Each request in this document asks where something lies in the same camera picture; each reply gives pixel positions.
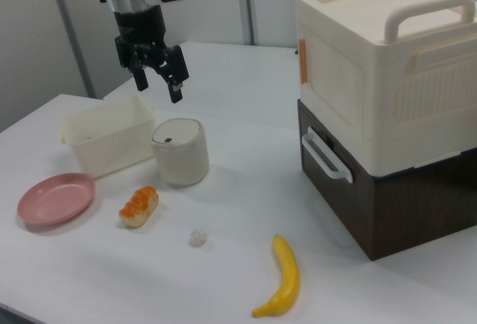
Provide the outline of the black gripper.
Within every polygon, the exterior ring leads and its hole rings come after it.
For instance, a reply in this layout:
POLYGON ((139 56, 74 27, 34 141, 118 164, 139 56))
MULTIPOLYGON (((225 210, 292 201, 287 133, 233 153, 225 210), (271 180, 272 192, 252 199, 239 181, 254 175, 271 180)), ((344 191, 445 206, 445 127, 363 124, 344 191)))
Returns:
POLYGON ((166 48, 165 22, 159 5, 135 13, 114 13, 120 35, 115 38, 119 62, 133 73, 136 88, 148 88, 145 65, 152 68, 167 83, 171 102, 183 99, 183 82, 189 72, 180 46, 166 48))

